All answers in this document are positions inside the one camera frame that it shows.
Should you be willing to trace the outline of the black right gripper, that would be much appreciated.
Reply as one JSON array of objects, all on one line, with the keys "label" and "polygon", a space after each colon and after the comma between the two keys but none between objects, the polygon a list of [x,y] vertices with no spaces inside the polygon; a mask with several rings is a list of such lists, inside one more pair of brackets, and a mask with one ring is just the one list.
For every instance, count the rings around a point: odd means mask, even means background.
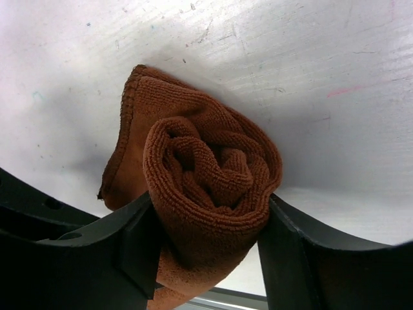
[{"label": "black right gripper", "polygon": [[148,194],[98,219],[1,170],[2,309],[146,309],[160,245]]}]

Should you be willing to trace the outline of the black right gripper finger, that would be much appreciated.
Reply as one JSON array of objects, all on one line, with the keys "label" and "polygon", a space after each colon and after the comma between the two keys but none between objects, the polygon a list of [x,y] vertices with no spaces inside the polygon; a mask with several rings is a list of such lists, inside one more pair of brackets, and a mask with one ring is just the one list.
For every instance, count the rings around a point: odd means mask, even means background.
[{"label": "black right gripper finger", "polygon": [[412,242],[339,231],[275,194],[258,240],[269,309],[412,309]]}]

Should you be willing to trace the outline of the brown towel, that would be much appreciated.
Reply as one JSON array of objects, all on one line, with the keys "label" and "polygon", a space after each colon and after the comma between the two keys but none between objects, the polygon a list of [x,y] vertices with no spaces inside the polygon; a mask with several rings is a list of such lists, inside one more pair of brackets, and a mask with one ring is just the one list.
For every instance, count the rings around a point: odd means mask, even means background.
[{"label": "brown towel", "polygon": [[149,193],[166,232],[149,309],[174,309],[225,279],[268,222],[281,156],[252,121],[156,68],[134,67],[98,197]]}]

